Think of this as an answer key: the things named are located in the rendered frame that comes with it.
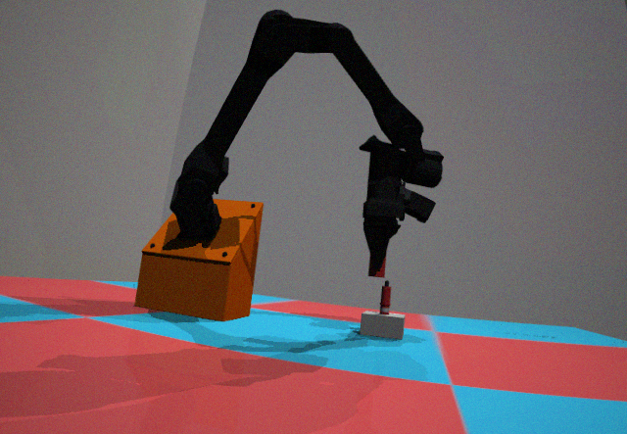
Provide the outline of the white block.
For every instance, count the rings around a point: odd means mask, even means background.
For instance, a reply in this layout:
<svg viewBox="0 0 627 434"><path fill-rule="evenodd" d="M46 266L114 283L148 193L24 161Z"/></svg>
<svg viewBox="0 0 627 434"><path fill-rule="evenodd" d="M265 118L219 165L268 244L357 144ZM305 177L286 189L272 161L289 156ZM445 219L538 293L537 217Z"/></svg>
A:
<svg viewBox="0 0 627 434"><path fill-rule="evenodd" d="M362 313L360 335L369 335L389 339L403 339L405 314Z"/></svg>

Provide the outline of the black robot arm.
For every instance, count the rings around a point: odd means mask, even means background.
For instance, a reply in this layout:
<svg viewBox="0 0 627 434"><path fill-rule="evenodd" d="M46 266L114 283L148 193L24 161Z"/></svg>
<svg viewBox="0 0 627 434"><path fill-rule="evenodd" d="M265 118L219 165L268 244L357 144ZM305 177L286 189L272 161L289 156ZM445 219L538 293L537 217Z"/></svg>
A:
<svg viewBox="0 0 627 434"><path fill-rule="evenodd" d="M374 135L360 146L370 152L369 175L399 176L396 200L405 214L426 223L436 203L405 188L406 183L436 187L444 156L422 149L422 123L392 94L370 63L353 33L342 24L292 18L281 10L261 17L246 64L225 99L207 136L185 160L174 185L170 209L178 240L212 240L222 218L213 194L228 176L225 157L266 82L298 53L332 53L369 102L380 129L392 144ZM405 149L405 151L401 151Z"/></svg>

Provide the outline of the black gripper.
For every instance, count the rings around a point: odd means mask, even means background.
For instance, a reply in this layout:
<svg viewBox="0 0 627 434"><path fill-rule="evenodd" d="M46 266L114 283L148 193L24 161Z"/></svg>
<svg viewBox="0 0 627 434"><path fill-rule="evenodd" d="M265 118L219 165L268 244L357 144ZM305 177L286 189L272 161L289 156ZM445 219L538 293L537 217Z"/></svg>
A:
<svg viewBox="0 0 627 434"><path fill-rule="evenodd" d="M368 177L367 198L363 203L363 231L375 268L381 268L389 239L400 229L406 206L396 200L402 179L390 173L375 173Z"/></svg>

